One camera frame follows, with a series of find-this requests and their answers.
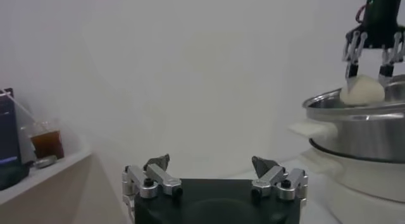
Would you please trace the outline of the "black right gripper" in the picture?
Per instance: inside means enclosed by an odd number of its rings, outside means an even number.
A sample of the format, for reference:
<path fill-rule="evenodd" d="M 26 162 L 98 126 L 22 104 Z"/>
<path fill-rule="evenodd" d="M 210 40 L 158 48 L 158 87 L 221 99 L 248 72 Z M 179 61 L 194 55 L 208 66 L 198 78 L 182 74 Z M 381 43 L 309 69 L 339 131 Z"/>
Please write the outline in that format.
<path fill-rule="evenodd" d="M 404 26 L 397 16 L 401 0 L 366 0 L 363 19 L 346 33 L 342 60 L 347 63 L 345 80 L 350 91 L 358 75 L 358 62 L 363 48 L 383 49 L 378 81 L 390 83 L 394 65 L 404 61 Z"/>

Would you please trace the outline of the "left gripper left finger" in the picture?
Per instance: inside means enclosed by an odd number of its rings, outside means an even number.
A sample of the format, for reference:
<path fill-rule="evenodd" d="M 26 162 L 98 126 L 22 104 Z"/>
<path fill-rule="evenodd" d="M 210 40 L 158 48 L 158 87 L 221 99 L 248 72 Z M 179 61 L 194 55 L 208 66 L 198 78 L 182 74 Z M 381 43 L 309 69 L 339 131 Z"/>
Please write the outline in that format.
<path fill-rule="evenodd" d="M 143 167 L 127 165 L 121 175 L 122 199 L 128 209 L 128 216 L 135 221 L 135 198 L 154 199 L 158 197 L 159 188 L 171 198 L 182 196 L 183 188 L 180 178 L 169 175 L 166 170 L 170 155 L 165 154 L 151 158 Z"/>

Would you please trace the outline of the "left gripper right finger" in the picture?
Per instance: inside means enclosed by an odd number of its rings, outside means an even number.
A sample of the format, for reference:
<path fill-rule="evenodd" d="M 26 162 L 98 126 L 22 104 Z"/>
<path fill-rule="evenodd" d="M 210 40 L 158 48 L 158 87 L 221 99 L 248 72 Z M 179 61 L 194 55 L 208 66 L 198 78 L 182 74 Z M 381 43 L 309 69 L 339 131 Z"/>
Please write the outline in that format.
<path fill-rule="evenodd" d="M 308 200 L 308 174 L 300 169 L 291 171 L 276 161 L 257 156 L 251 158 L 258 176 L 251 182 L 251 196 L 254 202 L 260 202 L 265 197 L 275 193 L 281 201 L 298 199 L 301 207 L 305 207 Z"/>

